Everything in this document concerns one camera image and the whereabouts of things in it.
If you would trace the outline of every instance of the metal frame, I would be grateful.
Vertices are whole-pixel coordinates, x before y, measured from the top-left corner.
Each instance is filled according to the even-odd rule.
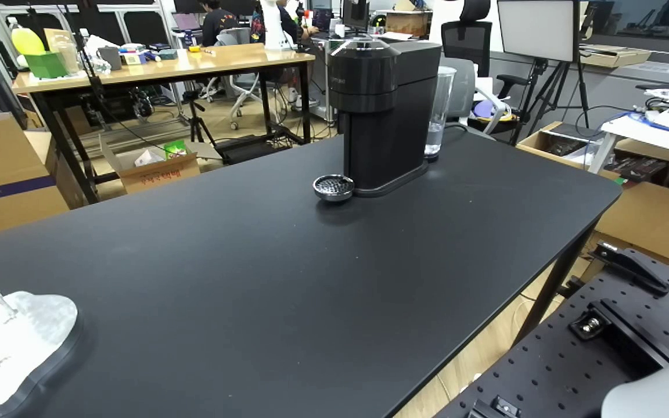
[[[549,311],[554,296],[559,295],[564,279],[569,276],[569,268],[573,268],[575,260],[580,258],[581,249],[585,246],[596,224],[597,224],[597,217],[575,240],[569,240],[569,246],[554,261],[554,268],[547,276],[545,288],[539,289],[535,307],[526,315],[513,346],[541,322],[545,314]]]
[[[297,67],[300,79],[302,79],[302,136],[297,136],[296,131],[290,131],[285,124],[272,122],[269,117],[269,102],[268,102],[268,69],[278,69],[278,67]],[[252,72],[252,69],[231,69],[231,72],[215,72],[215,76],[224,76],[224,74],[240,74],[240,72]],[[289,136],[297,143],[309,143],[311,141],[311,114],[309,114],[309,62],[296,62],[296,64],[269,64],[269,67],[261,67],[261,92],[262,92],[262,112],[265,112],[265,135],[256,136],[258,141],[265,139],[274,139],[274,136]],[[197,79],[197,74],[193,76],[168,76],[168,79],[149,79],[149,81],[131,81],[131,84],[114,84],[114,86],[147,86],[147,84],[172,84],[172,81],[187,81],[187,79]],[[111,180],[116,178],[116,174],[95,174],[87,148],[73,124],[73,120],[67,117],[65,112],[56,112],[64,109],[64,102],[73,95],[80,92],[88,92],[87,88],[70,88],[70,91],[48,91],[48,92],[34,92],[34,100],[39,109],[39,114],[44,116],[44,122],[50,124],[51,135],[53,135],[53,143],[56,151],[65,157],[67,167],[73,170],[87,202],[99,202],[99,191],[95,184],[102,180]]]

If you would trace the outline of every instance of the floor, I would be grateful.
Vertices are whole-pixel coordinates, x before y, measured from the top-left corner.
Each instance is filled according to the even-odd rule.
[[[252,131],[262,131],[262,109],[258,102],[252,102],[242,109],[242,117],[237,120],[240,128],[233,128],[233,120],[228,117],[231,102],[217,100],[204,112],[203,117],[208,120],[210,129],[218,141],[244,136]],[[300,117],[296,114],[289,114],[285,117],[285,124],[290,129],[300,129]],[[314,139],[329,139],[334,135],[334,128],[323,120],[314,120],[311,136]],[[39,155],[48,155],[48,136],[50,135],[29,135],[34,145],[39,151]],[[100,143],[116,145],[116,151],[123,148],[138,148],[147,143],[161,143],[163,139],[187,136],[187,128],[177,120],[177,109],[157,109],[152,120],[147,124],[143,122],[123,122],[116,124],[111,131],[105,135],[87,135],[84,143],[88,153],[93,155],[93,163],[99,172],[111,170],[105,157],[100,155]],[[218,153],[210,157],[201,157],[203,172],[218,170],[221,157]],[[122,180],[109,180],[100,186],[102,196],[122,196],[127,191]],[[580,258],[573,273],[581,276],[588,267],[588,260]],[[479,373],[483,373],[495,359],[499,359],[509,347],[512,342],[528,315],[549,268],[535,279],[520,296],[517,296],[487,329],[476,335],[472,343],[468,343],[412,402],[405,404],[405,408],[398,413],[401,418],[430,418],[440,413],[456,395],[463,391],[466,384],[470,384]]]

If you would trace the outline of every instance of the wooden table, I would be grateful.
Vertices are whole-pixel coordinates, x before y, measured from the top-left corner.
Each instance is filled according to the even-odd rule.
[[[265,51],[262,44],[236,44],[236,47],[211,47],[203,48],[201,54],[179,54],[177,61],[161,61],[147,64],[127,64],[118,72],[109,72],[100,76],[100,86],[116,88],[116,86],[143,86],[143,84],[158,84],[158,81],[185,81],[197,76],[217,76],[217,74],[237,74],[237,72],[261,72],[261,91],[262,91],[262,109],[265,109],[265,135],[261,139],[272,136],[293,136],[302,143],[311,139],[309,128],[309,81],[308,81],[308,64],[314,61],[309,54],[297,51]],[[280,128],[269,120],[269,103],[268,103],[268,69],[280,67],[297,67],[300,72],[300,88],[302,88],[302,136],[296,136],[290,129]],[[56,148],[64,153],[65,163],[74,172],[84,194],[88,202],[99,202],[95,180],[105,178],[99,177],[92,167],[87,148],[80,141],[80,135],[73,120],[65,114],[65,106],[74,95],[92,92],[93,86],[87,76],[70,76],[70,79],[36,79],[34,74],[19,74],[13,84],[16,95],[31,95],[53,135]]]
[[[669,129],[646,124],[639,116],[618,116],[606,120],[602,129],[606,131],[606,139],[600,143],[591,172],[600,172],[605,167],[618,139],[635,139],[669,151]]]

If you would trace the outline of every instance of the table leg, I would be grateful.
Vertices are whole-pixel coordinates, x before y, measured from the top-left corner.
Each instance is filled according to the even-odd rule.
[[[593,155],[593,163],[588,164],[588,172],[597,174],[606,164],[614,145],[616,145],[616,135],[606,135],[602,143],[597,145],[597,153]]]
[[[73,143],[74,143],[80,157],[81,157],[81,164],[87,167],[88,178],[95,180],[99,172],[95,172],[93,163],[88,159],[87,148],[84,148],[84,143],[81,143],[81,139],[80,139],[80,135],[78,135],[78,129],[74,129],[74,122],[73,122],[73,117],[65,114],[64,106],[58,106],[58,117],[60,117],[67,136],[73,139]]]
[[[311,112],[309,112],[309,64],[297,67],[300,86],[302,86],[302,124],[304,124],[304,141],[311,141]]]
[[[262,92],[265,129],[268,129],[268,136],[272,136],[268,72],[265,69],[261,69],[261,92]]]
[[[593,231],[596,222],[591,222],[591,228],[585,228],[575,240],[569,240],[569,246],[563,251],[563,256],[559,258],[559,261],[554,264],[535,307],[530,308],[530,314],[526,315],[520,332],[513,342],[513,346],[528,335],[533,332],[545,314],[549,311],[549,304],[554,302],[554,296],[559,295],[561,286],[564,283],[577,256],[581,253],[581,249],[585,246],[591,231]]]
[[[51,129],[51,136],[53,136],[53,143],[56,143],[56,151],[65,157],[65,163],[70,164],[87,202],[99,202],[99,193],[93,187],[93,180],[87,177],[87,172],[81,170],[81,163],[80,157],[74,155],[74,148],[67,139],[67,135],[60,129],[60,122],[50,103],[50,100],[44,95],[34,95],[44,122],[50,124]]]

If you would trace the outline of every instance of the desk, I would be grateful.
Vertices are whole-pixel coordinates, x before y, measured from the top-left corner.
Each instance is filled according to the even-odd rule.
[[[211,47],[211,48],[204,48],[203,54],[189,54],[189,57],[122,67],[118,72],[100,76],[100,81],[105,88],[111,88],[111,86],[128,86],[128,84],[138,86],[138,84],[158,84],[158,81],[185,81],[185,79],[197,79],[197,76],[211,76],[211,74],[261,72],[262,109],[265,109],[265,128],[268,128],[268,135],[262,139],[269,139],[280,135],[293,136],[293,131],[278,128],[269,120],[265,69],[297,67],[300,81],[302,81],[302,117],[304,117],[302,120],[304,136],[300,141],[304,143],[311,139],[309,84],[308,84],[308,64],[311,61],[314,55],[309,54],[265,51],[262,44],[236,44],[236,47]],[[92,167],[92,159],[80,141],[80,135],[65,114],[65,100],[70,100],[78,92],[92,91],[88,79],[80,76],[80,79],[39,81],[31,74],[19,74],[13,84],[13,91],[16,95],[34,95],[36,103],[39,106],[43,117],[48,120],[53,135],[56,148],[64,153],[65,163],[74,172],[74,178],[80,180],[87,200],[99,202],[93,180],[100,180],[100,178],[95,177],[95,170]]]
[[[621,136],[669,151],[669,131],[668,129],[650,128],[650,124],[646,124],[632,116],[614,117],[614,120],[605,122],[602,129],[606,131],[606,139],[597,148],[593,164],[591,164],[591,172],[600,172],[605,167],[609,153],[614,151],[614,145]]]
[[[322,203],[311,178],[341,155],[322,141],[0,235],[6,292],[80,307],[74,357],[29,413],[398,411],[618,194],[446,135],[386,196]]]

